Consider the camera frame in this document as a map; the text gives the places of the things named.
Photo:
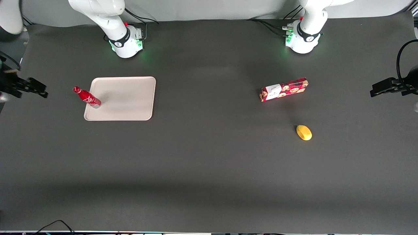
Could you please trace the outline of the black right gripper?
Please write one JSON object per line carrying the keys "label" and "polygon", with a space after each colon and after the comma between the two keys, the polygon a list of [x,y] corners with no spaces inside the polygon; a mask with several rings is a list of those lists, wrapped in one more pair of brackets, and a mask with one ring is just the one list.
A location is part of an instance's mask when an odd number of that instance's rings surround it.
{"label": "black right gripper", "polygon": [[34,93],[42,98],[48,98],[48,92],[45,91],[46,85],[38,80],[29,77],[30,87],[26,85],[26,80],[21,79],[16,73],[0,73],[0,91],[1,94],[11,95],[15,98],[21,98],[22,92]]}

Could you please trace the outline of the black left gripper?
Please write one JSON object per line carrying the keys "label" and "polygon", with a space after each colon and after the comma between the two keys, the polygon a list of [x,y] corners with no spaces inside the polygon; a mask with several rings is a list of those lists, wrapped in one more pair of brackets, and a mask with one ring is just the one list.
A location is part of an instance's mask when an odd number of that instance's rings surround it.
{"label": "black left gripper", "polygon": [[378,95],[387,93],[398,93],[401,92],[402,96],[405,95],[418,95],[418,66],[414,66],[406,77],[402,77],[400,73],[400,66],[397,65],[397,76],[398,80],[394,77],[384,79],[372,86],[370,96],[376,97]]}

